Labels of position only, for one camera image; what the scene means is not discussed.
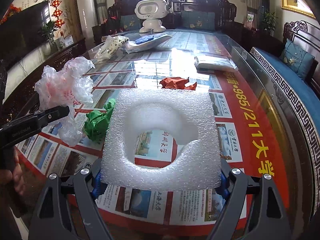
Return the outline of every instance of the greek key pattern border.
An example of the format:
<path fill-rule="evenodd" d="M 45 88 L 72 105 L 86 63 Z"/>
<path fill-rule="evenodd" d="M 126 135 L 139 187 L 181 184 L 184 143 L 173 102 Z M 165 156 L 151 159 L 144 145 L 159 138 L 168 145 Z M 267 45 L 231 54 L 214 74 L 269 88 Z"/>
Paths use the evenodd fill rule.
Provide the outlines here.
<path fill-rule="evenodd" d="M 313 123 L 313 120 L 306 107 L 301 102 L 300 98 L 292 89 L 292 87 L 255 48 L 252 48 L 250 53 L 260 63 L 264 70 L 272 77 L 272 79 L 282 90 L 283 94 L 286 96 L 293 111 L 295 112 L 295 115 L 299 120 L 304 136 L 307 139 L 315 179 L 315 213 L 316 209 L 320 205 L 320 137 L 318 131 L 316 130 L 315 124 Z"/>

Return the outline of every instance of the silver screw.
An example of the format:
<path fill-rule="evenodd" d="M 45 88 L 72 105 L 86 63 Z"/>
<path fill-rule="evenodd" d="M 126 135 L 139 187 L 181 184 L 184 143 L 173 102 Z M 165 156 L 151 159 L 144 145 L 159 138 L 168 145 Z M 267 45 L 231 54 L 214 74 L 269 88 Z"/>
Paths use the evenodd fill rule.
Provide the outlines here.
<path fill-rule="evenodd" d="M 268 174 L 268 173 L 263 174 L 263 177 L 264 177 L 265 179 L 271 179 L 271 175 L 270 175 L 270 174 Z"/>
<path fill-rule="evenodd" d="M 241 173 L 241 170 L 234 168 L 234 169 L 232 169 L 232 173 L 238 175 Z"/>
<path fill-rule="evenodd" d="M 55 179 L 57 177 L 57 174 L 52 173 L 49 175 L 49 179 Z"/>
<path fill-rule="evenodd" d="M 86 175 L 86 174 L 89 173 L 89 169 L 84 168 L 84 169 L 82 169 L 80 172 L 81 172 L 82 175 Z"/>

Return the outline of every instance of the pillow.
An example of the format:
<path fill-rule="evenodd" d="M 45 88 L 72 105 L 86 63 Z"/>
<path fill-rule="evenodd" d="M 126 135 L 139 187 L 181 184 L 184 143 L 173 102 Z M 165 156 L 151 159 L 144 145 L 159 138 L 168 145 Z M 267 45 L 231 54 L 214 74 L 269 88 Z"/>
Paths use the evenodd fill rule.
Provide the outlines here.
<path fill-rule="evenodd" d="M 213 12 L 181 11 L 181 18 L 185 28 L 215 31 Z"/>
<path fill-rule="evenodd" d="M 310 53 L 287 39 L 280 59 L 291 68 L 301 79 L 305 79 L 315 59 Z"/>
<path fill-rule="evenodd" d="M 120 24 L 126 31 L 133 31 L 141 28 L 140 20 L 135 14 L 121 15 Z"/>

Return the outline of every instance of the white foam block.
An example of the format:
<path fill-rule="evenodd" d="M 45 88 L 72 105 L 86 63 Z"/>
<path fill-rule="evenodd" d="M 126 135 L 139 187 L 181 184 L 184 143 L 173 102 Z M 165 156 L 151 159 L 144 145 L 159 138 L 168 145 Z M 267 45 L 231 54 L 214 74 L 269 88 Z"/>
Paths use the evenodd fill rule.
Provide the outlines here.
<path fill-rule="evenodd" d="M 134 164 L 138 135 L 164 130 L 186 145 L 161 169 Z M 103 149 L 102 182 L 123 187 L 180 191 L 220 185 L 220 150 L 208 93 L 190 90 L 123 89 L 110 120 Z"/>

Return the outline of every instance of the white plastic bag with red print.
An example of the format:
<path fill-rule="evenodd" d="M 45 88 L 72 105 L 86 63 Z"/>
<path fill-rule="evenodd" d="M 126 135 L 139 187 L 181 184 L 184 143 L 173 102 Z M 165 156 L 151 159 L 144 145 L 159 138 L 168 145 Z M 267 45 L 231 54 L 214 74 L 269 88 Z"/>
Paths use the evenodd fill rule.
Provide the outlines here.
<path fill-rule="evenodd" d="M 82 77 L 91 68 L 94 68 L 94 64 L 85 57 L 69 60 L 59 72 L 53 67 L 45 66 L 41 79 L 35 85 L 40 99 L 40 111 L 55 106 L 69 106 L 68 116 L 50 124 L 62 124 L 58 130 L 59 137 L 71 147 L 82 138 L 81 128 L 74 118 L 73 105 L 93 103 L 93 80 L 90 76 Z"/>

